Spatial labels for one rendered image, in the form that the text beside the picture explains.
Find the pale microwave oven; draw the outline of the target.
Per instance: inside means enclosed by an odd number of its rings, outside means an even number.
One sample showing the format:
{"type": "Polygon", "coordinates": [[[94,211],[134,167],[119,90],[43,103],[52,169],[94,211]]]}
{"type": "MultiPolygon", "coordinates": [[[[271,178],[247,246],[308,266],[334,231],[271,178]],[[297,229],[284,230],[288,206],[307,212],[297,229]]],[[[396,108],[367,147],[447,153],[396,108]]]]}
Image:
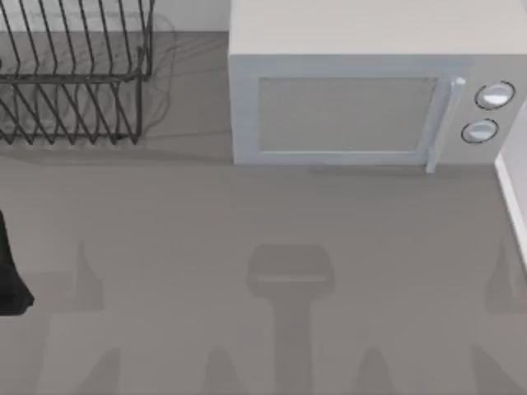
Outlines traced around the pale microwave oven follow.
{"type": "Polygon", "coordinates": [[[437,167],[490,165],[527,100],[527,0],[232,0],[233,54],[465,57],[472,67],[437,167]],[[479,108],[478,90],[499,81],[515,97],[479,108]],[[497,135],[466,143],[463,127],[483,119],[499,125],[497,135]]]}

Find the large round microwave knob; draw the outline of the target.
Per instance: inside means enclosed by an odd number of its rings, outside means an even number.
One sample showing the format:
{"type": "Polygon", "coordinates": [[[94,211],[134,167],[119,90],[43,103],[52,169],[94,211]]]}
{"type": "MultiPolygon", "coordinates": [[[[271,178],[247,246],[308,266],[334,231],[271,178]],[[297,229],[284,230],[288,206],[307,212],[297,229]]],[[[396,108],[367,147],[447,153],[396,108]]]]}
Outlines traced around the large round microwave knob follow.
{"type": "Polygon", "coordinates": [[[475,104],[485,110],[506,106],[515,97],[515,87],[507,81],[482,86],[474,97],[475,104]]]}

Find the small round microwave knob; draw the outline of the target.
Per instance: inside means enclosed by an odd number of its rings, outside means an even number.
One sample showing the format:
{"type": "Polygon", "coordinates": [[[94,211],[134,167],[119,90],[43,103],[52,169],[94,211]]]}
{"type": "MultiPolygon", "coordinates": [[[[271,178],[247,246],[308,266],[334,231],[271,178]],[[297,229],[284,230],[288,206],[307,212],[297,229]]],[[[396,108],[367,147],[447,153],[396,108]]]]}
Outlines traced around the small round microwave knob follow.
{"type": "Polygon", "coordinates": [[[460,136],[468,144],[483,144],[492,140],[499,131],[499,125],[492,119],[486,118],[474,123],[466,124],[460,136]]]}

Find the microwave oven door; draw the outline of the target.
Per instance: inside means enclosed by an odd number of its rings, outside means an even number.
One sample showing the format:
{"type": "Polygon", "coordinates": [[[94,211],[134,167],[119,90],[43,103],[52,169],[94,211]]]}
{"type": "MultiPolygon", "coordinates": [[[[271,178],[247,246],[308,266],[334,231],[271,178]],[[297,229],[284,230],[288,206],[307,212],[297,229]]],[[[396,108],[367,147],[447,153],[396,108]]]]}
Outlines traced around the microwave oven door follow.
{"type": "Polygon", "coordinates": [[[424,165],[472,62],[440,55],[237,54],[238,165],[424,165]]]}

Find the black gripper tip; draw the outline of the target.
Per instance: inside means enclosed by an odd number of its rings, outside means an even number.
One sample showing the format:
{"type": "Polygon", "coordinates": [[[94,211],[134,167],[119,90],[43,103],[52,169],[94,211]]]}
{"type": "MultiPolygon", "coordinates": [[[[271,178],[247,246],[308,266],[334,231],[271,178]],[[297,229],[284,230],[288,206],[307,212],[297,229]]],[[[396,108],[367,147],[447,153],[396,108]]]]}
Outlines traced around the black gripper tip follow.
{"type": "Polygon", "coordinates": [[[0,317],[22,316],[35,302],[35,297],[17,271],[0,210],[0,317]]]}

